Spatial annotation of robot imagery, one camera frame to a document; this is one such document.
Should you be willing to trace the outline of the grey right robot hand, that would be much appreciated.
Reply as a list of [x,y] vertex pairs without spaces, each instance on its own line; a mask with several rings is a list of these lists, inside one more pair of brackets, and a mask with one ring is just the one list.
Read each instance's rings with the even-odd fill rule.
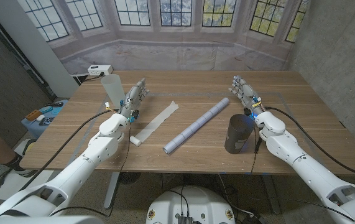
[[259,95],[239,75],[233,77],[231,87],[229,87],[228,90],[238,97],[244,108],[249,110],[254,116],[265,111]]

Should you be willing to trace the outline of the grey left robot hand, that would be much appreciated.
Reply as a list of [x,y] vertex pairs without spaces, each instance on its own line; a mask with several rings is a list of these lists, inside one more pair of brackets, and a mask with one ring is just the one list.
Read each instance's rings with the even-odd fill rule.
[[146,97],[148,92],[149,90],[145,87],[145,78],[142,78],[126,94],[120,114],[127,119],[131,117],[137,119],[137,115],[134,115],[134,111],[138,110],[141,101]]

